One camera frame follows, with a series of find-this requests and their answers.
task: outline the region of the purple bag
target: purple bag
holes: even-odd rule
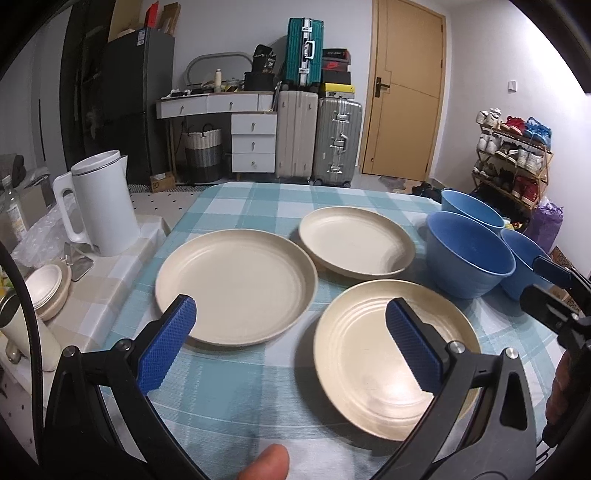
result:
[[[563,217],[563,208],[557,207],[546,197],[543,197],[538,207],[532,212],[530,224],[525,229],[524,235],[531,238],[544,252],[549,254],[554,240],[560,232]]]

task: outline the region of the human hand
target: human hand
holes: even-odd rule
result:
[[[552,382],[552,394],[546,402],[546,420],[551,425],[554,425],[559,420],[569,406],[563,393],[570,382],[569,366],[570,354],[566,351],[560,362],[558,362],[558,367],[556,367],[556,377]]]
[[[236,480],[285,480],[290,470],[290,454],[274,443],[238,474]]]

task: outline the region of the silver suitcase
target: silver suitcase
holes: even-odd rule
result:
[[[318,107],[313,178],[315,185],[351,186],[363,108],[343,98],[321,98]]]

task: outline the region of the small bottle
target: small bottle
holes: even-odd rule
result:
[[[12,177],[10,175],[6,175],[2,179],[2,186],[4,187],[4,209],[10,218],[12,231],[20,242],[25,238],[29,230],[25,217],[22,214],[21,198],[12,188]]]
[[[213,76],[213,91],[220,93],[222,91],[222,71],[216,70],[216,74]]]

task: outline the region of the ceiling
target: ceiling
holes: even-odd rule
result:
[[[452,9],[460,5],[473,4],[474,2],[482,2],[484,0],[435,0],[435,2],[442,7]]]

